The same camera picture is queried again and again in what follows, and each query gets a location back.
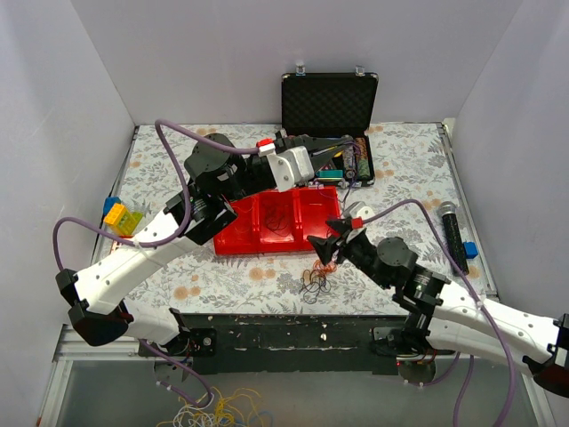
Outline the red plastic compartment tray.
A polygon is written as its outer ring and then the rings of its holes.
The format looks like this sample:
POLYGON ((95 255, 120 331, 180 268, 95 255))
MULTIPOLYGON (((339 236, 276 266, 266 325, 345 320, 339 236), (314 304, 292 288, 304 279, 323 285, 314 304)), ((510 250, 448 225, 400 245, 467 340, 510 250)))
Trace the red plastic compartment tray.
POLYGON ((266 190, 230 205, 237 218, 214 237, 217 255, 311 252, 308 236, 331 236, 325 222, 341 214, 334 187, 266 190))

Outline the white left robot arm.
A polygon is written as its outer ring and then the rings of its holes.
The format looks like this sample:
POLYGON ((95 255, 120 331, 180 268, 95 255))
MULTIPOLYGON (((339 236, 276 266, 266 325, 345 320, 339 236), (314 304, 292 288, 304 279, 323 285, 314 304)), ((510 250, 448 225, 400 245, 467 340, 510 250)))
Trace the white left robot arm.
POLYGON ((227 136, 187 132, 196 145, 177 171, 182 190, 142 230, 92 266, 61 270, 56 282, 75 331, 91 346, 122 336, 150 340, 182 354, 189 328, 173 309, 154 309, 128 294, 167 264, 212 240, 237 218, 232 203, 265 190, 286 191, 311 181, 352 137, 307 135, 268 139, 238 149, 227 136))

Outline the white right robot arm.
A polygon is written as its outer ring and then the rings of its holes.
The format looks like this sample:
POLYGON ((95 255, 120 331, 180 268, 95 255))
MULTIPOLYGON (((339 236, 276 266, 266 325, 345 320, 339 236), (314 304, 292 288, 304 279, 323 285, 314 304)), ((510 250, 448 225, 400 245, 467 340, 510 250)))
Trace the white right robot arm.
POLYGON ((473 296, 418 263, 401 238, 370 242, 361 219, 331 220, 327 238, 310 236, 319 260, 348 261, 375 285, 393 290, 408 315, 380 340, 397 353, 450 350, 511 364, 542 389, 568 395, 568 317, 548 318, 473 296))

